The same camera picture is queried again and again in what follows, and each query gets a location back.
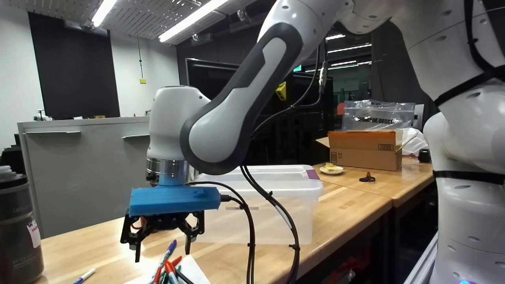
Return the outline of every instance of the clear plastic bin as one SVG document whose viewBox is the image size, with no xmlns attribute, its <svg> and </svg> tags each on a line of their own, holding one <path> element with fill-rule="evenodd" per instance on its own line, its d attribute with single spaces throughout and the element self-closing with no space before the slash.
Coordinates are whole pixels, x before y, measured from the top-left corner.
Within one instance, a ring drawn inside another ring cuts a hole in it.
<svg viewBox="0 0 505 284">
<path fill-rule="evenodd" d="M 289 212 L 298 231 L 300 244 L 312 241 L 312 209 L 323 193 L 323 184 L 308 165 L 249 166 L 255 180 Z M 245 180 L 237 168 L 224 175 L 201 174 L 195 181 L 218 181 L 235 189 L 249 205 L 254 220 L 257 244 L 293 244 L 294 239 L 284 219 Z M 221 194 L 234 194 L 221 186 Z M 205 211 L 205 233 L 197 242 L 249 242 L 247 216 L 235 202 L 221 203 L 218 210 Z"/>
</svg>

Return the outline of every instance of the white wall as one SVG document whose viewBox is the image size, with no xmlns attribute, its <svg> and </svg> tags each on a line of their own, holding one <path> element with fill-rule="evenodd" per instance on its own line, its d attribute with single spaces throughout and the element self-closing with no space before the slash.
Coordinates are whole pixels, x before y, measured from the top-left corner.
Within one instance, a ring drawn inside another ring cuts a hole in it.
<svg viewBox="0 0 505 284">
<path fill-rule="evenodd" d="M 157 39 L 140 39 L 142 68 L 147 80 L 147 84 L 140 84 L 137 38 L 111 32 L 111 44 L 121 116 L 143 116 L 151 109 L 160 87 L 179 85 L 175 47 Z"/>
<path fill-rule="evenodd" d="M 43 109 L 28 13 L 0 3 L 0 152 Z"/>
</svg>

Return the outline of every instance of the marker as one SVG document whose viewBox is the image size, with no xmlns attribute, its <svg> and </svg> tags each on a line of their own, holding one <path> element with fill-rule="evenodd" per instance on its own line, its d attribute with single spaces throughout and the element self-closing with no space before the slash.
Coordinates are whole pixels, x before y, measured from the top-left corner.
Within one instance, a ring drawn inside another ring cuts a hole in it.
<svg viewBox="0 0 505 284">
<path fill-rule="evenodd" d="M 174 266 L 169 261 L 165 261 L 165 270 L 167 271 L 168 278 L 172 284 L 179 284 L 177 277 L 175 277 Z"/>
<path fill-rule="evenodd" d="M 83 276 L 79 277 L 79 279 L 75 280 L 73 284 L 79 284 L 88 279 L 94 273 L 94 268 L 88 272 L 86 272 Z"/>
<path fill-rule="evenodd" d="M 163 268 L 163 263 L 165 263 L 165 261 L 168 259 L 168 257 L 174 252 L 176 246 L 177 246 L 177 240 L 173 240 L 172 243 L 168 246 L 167 251 L 165 252 L 165 255 L 161 259 L 161 262 L 157 268 L 159 268 L 159 269 Z M 151 276 L 152 279 L 154 279 L 154 277 L 156 276 L 157 271 L 158 271 L 158 269 L 156 269 L 154 274 Z"/>
</svg>

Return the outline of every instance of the purple tape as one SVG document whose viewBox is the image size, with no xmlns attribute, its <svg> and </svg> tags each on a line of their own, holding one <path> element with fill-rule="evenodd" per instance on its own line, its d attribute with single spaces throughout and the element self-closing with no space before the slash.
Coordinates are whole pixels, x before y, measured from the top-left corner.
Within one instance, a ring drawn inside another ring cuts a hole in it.
<svg viewBox="0 0 505 284">
<path fill-rule="evenodd" d="M 309 179 L 319 179 L 315 170 L 307 170 L 307 175 L 309 175 Z"/>
</svg>

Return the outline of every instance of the wooden table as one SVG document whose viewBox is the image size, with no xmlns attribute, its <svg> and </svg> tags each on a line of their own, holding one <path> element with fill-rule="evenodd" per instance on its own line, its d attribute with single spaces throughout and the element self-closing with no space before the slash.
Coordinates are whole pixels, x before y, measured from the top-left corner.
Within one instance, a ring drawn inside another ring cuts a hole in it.
<svg viewBox="0 0 505 284">
<path fill-rule="evenodd" d="M 390 198 L 324 182 L 324 194 L 314 208 L 312 243 L 302 245 L 298 276 L 302 276 L 392 208 Z M 42 240 L 45 271 L 37 283 L 71 283 L 96 268 L 86 284 L 124 283 L 151 275 L 168 244 L 177 239 L 174 256 L 183 254 L 180 231 L 159 232 L 142 243 L 140 262 L 119 243 L 123 219 Z M 212 283 L 245 282 L 246 245 L 193 243 L 191 254 Z M 293 249 L 287 245 L 257 245 L 255 282 L 284 282 Z"/>
<path fill-rule="evenodd" d="M 431 164 L 419 163 L 417 158 L 410 157 L 403 157 L 401 171 L 396 172 L 344 167 L 345 171 L 342 174 L 328 175 L 321 173 L 319 170 L 321 166 L 323 164 L 315 165 L 314 168 L 322 181 L 389 197 L 393 199 L 394 207 L 402 205 L 434 180 Z M 359 181 L 368 171 L 376 181 Z"/>
</svg>

